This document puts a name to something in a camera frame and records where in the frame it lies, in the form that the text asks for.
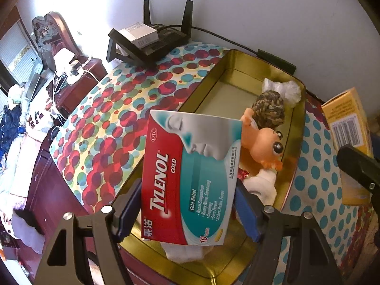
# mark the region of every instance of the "green object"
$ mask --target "green object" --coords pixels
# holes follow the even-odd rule
[[[296,71],[297,67],[294,64],[289,63],[288,61],[285,61],[275,55],[272,55],[269,52],[265,52],[261,49],[257,50],[257,57],[259,59],[262,59],[264,61],[267,61],[268,63],[274,65],[275,67],[279,68],[280,70],[287,72],[290,75],[294,75],[294,72]]]

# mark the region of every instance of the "wooden headboard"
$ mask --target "wooden headboard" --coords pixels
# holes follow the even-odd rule
[[[38,47],[50,44],[53,55],[62,48],[69,49],[76,57],[83,55],[59,13],[49,12],[44,17],[35,17],[32,26]]]

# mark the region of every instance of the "black cable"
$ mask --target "black cable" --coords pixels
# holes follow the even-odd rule
[[[162,27],[159,27],[159,28],[157,29],[157,32],[160,32],[161,30],[164,30],[164,29],[166,29],[166,28],[180,28],[180,27],[181,27],[180,24],[171,24],[171,25],[169,25],[169,26],[162,26]],[[243,48],[243,49],[245,49],[246,51],[252,52],[253,54],[257,55],[257,52],[254,51],[253,49],[248,48],[247,46],[241,45],[241,44],[239,44],[239,43],[236,43],[236,42],[234,42],[234,41],[231,41],[230,39],[227,39],[227,38],[225,38],[225,37],[223,37],[223,36],[220,36],[220,35],[218,35],[218,34],[216,34],[216,33],[214,33],[214,32],[211,32],[211,31],[206,30],[206,29],[203,29],[203,28],[194,27],[194,26],[191,26],[191,28],[194,29],[194,30],[199,30],[199,31],[202,31],[202,32],[205,32],[205,33],[211,34],[211,35],[213,35],[213,36],[216,36],[216,37],[218,37],[218,38],[220,38],[220,39],[222,39],[222,40],[224,40],[224,41],[226,41],[226,42],[229,42],[229,43],[231,43],[231,44],[233,44],[233,45],[235,45],[235,46],[238,46],[238,47],[240,47],[240,48]]]

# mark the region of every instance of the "white plastic bag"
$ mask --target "white plastic bag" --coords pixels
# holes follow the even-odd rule
[[[264,79],[262,92],[272,90],[278,92],[283,98],[286,105],[295,107],[301,101],[301,89],[295,81],[273,82],[268,78]]]

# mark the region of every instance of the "otc logo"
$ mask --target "otc logo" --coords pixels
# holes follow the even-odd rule
[[[157,139],[157,128],[152,128],[151,130],[151,141],[155,141]]]

